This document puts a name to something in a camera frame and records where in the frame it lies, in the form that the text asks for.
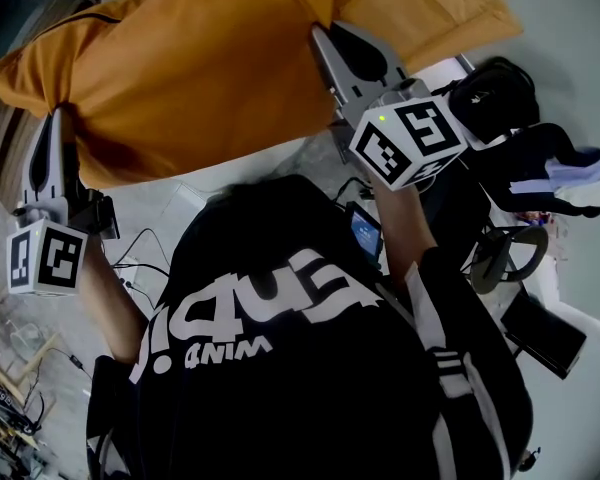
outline electronic equipment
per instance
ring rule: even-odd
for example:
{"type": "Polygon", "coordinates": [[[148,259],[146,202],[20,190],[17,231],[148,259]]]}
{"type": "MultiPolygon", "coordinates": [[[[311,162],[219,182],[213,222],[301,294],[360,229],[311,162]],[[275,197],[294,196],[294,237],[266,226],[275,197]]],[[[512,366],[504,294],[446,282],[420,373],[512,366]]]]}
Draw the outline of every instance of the electronic equipment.
{"type": "Polygon", "coordinates": [[[347,203],[346,215],[358,244],[369,262],[379,268],[378,259],[384,242],[380,223],[354,202],[347,203]]]}
{"type": "Polygon", "coordinates": [[[38,128],[22,169],[18,231],[7,237],[10,293],[77,292],[88,235],[119,238],[113,202],[78,177],[71,118],[57,108],[38,128]]]}
{"type": "Polygon", "coordinates": [[[391,190],[435,176],[467,148],[444,99],[423,97],[384,41],[334,22],[313,26],[312,49],[337,115],[355,130],[349,149],[391,190]]]}
{"type": "Polygon", "coordinates": [[[505,336],[561,379],[580,357],[587,336],[519,293],[502,316],[505,336]]]}

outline sleeve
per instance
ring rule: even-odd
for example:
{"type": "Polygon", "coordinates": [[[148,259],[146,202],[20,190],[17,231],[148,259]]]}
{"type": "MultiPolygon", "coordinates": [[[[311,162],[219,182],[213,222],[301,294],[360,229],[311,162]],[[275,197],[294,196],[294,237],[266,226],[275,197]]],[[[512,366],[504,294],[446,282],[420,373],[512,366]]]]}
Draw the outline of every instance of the sleeve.
{"type": "Polygon", "coordinates": [[[91,478],[131,478],[134,462],[128,436],[131,367],[107,356],[96,360],[87,415],[87,463],[91,478]]]}
{"type": "Polygon", "coordinates": [[[469,352],[480,372],[515,471],[531,435],[531,399],[502,332],[471,285],[450,265],[442,249],[430,249],[418,269],[420,278],[444,328],[447,346],[469,352]]]}

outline human arm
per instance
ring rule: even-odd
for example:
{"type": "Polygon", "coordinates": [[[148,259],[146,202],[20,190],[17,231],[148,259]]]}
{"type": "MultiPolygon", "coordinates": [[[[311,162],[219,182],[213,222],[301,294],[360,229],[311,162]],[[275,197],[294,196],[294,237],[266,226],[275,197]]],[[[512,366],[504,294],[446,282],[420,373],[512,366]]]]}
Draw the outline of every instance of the human arm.
{"type": "Polygon", "coordinates": [[[391,279],[404,286],[404,276],[415,262],[420,264],[426,250],[436,247],[414,185],[392,192],[369,173],[387,249],[391,279]]]}
{"type": "Polygon", "coordinates": [[[148,322],[109,265],[99,239],[89,238],[87,242],[80,297],[113,357],[121,363],[135,363],[148,322]]]}

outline person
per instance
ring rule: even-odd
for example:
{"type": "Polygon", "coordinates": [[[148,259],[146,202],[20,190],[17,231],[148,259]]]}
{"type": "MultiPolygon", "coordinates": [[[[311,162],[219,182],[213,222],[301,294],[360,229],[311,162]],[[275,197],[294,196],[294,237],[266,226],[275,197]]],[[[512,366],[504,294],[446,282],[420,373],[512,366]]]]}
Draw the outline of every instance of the person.
{"type": "Polygon", "coordinates": [[[89,244],[81,296],[113,356],[92,478],[513,474],[532,422],[515,360],[417,191],[372,183],[390,279],[300,176],[210,201],[148,321],[89,244]]]}

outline black backpack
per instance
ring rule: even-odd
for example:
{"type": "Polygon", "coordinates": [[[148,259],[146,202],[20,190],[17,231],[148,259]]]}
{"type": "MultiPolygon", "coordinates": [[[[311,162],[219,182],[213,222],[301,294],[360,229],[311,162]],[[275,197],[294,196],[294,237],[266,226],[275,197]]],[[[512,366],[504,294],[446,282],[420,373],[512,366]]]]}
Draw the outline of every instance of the black backpack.
{"type": "Polygon", "coordinates": [[[449,91],[453,115],[485,144],[500,135],[510,135],[511,129],[540,121],[533,80],[504,57],[489,59],[465,79],[433,94],[449,91]]]}

